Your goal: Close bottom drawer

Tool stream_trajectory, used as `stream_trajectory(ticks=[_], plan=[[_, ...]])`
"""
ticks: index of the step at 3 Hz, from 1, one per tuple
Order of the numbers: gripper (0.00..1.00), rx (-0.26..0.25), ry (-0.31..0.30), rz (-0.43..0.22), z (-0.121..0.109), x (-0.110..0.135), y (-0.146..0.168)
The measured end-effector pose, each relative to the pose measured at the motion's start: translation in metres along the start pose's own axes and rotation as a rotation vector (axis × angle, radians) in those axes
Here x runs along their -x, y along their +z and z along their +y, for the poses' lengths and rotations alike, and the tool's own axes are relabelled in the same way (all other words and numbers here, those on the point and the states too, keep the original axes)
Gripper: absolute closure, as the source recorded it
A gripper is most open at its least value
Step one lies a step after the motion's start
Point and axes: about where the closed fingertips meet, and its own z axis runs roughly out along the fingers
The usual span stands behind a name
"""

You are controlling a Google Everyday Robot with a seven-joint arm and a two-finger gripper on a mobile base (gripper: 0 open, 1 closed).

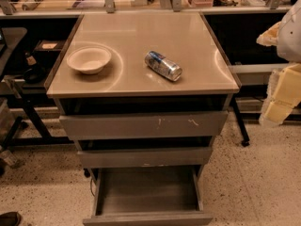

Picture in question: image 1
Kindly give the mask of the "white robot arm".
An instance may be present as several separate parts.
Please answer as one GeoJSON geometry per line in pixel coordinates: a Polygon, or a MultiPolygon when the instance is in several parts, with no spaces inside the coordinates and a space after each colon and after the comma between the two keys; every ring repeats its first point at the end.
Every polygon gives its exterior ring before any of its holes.
{"type": "Polygon", "coordinates": [[[292,8],[282,20],[260,34],[256,43],[276,46],[277,55],[289,61],[284,69],[274,69],[269,77],[267,98],[259,118],[260,125],[281,125],[301,103],[301,16],[292,8]]]}

